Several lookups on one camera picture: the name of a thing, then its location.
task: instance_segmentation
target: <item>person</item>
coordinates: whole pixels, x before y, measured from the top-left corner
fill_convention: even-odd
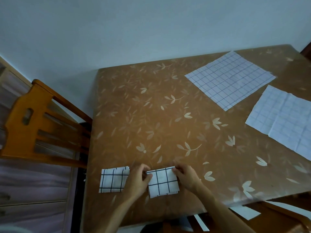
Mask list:
[[[152,178],[152,174],[146,176],[145,171],[149,170],[150,167],[145,164],[131,169],[114,210],[103,219],[103,222],[94,233],[115,233],[118,230],[130,206],[146,191],[148,183]],[[222,232],[255,232],[213,196],[212,192],[204,186],[191,166],[178,163],[172,171],[179,178],[181,184],[199,198]]]

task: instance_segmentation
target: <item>folded cloth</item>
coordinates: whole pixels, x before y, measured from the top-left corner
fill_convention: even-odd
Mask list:
[[[178,193],[179,186],[177,182],[177,177],[172,172],[173,167],[156,169],[146,172],[147,174],[153,174],[151,181],[148,184],[150,198]]]
[[[129,166],[102,169],[99,183],[99,193],[121,192],[129,173]]]

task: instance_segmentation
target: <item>table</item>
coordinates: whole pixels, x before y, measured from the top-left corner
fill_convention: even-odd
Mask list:
[[[236,52],[275,75],[270,85],[311,101],[311,62],[292,46]],[[173,166],[173,160],[185,162],[228,206],[311,190],[311,162],[245,124],[266,86],[224,111],[184,76],[225,53],[98,71],[85,232],[101,222],[120,195],[98,193],[102,168],[145,163],[158,169]],[[226,144],[233,136],[235,144]],[[257,156],[268,165],[259,165]],[[153,199],[146,192],[130,208],[122,225],[204,211],[196,196],[180,186],[178,194]]]

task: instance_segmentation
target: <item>forearm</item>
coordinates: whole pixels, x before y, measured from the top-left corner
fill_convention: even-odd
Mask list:
[[[223,203],[216,200],[211,191],[203,184],[196,187],[194,194],[202,202],[207,212],[212,216],[222,232],[255,233]]]
[[[106,213],[103,223],[99,228],[94,231],[94,233],[115,233],[117,232],[124,216],[129,210],[130,206],[135,202],[135,199],[122,196],[122,198],[117,201],[116,207],[112,213]]]

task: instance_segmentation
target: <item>white wall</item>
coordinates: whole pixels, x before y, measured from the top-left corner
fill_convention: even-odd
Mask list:
[[[92,115],[96,69],[311,41],[311,0],[0,0],[0,55]]]

